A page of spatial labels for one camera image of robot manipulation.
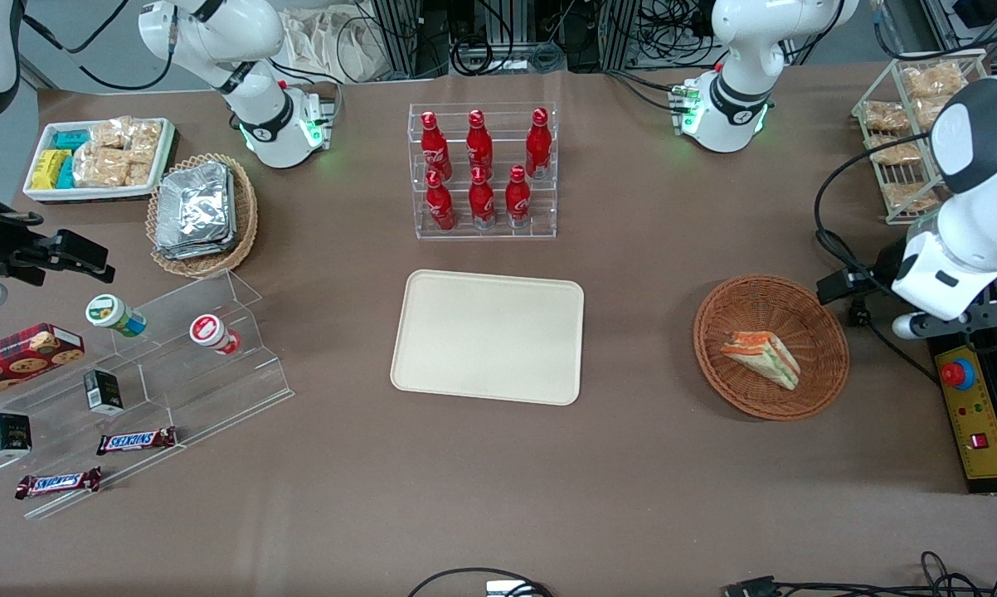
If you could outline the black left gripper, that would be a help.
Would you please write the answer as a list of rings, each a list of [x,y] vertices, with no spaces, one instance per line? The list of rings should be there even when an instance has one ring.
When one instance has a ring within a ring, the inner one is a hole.
[[[893,296],[892,283],[900,270],[903,253],[904,248],[882,248],[873,264],[856,261],[818,280],[818,302],[827,305],[844,299],[865,299],[871,294]]]

